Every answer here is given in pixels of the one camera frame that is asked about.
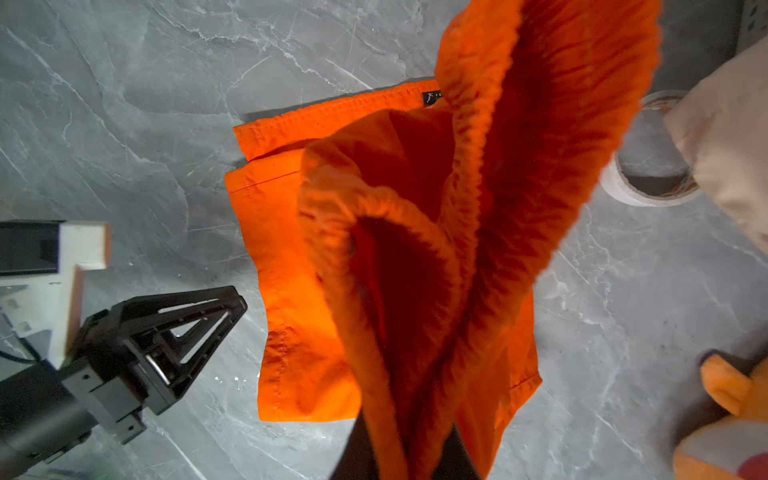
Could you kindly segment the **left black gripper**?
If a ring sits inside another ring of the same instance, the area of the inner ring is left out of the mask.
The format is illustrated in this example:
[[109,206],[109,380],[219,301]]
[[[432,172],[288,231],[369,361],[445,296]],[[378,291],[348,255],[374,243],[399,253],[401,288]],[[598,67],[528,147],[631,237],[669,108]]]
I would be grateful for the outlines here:
[[66,390],[114,440],[175,405],[248,310],[235,287],[134,297],[90,316],[61,370]]

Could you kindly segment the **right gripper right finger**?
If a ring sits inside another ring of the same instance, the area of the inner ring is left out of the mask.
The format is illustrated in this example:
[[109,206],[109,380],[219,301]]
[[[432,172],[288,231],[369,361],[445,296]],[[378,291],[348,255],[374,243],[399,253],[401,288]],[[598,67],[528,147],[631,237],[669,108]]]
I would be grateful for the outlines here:
[[480,480],[456,426],[443,444],[440,480]]

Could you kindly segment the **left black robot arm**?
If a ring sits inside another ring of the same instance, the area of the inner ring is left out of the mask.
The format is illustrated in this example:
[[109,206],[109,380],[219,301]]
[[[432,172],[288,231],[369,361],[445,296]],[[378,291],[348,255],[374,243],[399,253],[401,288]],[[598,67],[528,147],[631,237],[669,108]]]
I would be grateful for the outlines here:
[[246,311],[226,286],[134,297],[88,317],[61,368],[40,361],[2,381],[2,478],[53,461],[97,426],[132,441],[143,411],[176,404]]

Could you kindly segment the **orange shorts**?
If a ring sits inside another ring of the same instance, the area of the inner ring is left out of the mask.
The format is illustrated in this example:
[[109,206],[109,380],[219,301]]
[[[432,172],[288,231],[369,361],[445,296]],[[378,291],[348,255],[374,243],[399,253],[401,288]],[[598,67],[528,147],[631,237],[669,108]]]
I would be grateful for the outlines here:
[[472,1],[430,80],[235,128],[267,422],[360,413],[379,479],[480,476],[540,386],[533,287],[640,109],[658,1]]

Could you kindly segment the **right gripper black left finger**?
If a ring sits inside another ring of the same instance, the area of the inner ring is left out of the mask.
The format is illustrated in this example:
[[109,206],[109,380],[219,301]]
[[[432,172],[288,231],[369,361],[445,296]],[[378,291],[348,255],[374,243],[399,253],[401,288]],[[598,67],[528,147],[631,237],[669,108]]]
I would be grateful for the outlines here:
[[364,415],[355,420],[330,480],[378,480],[379,471]]

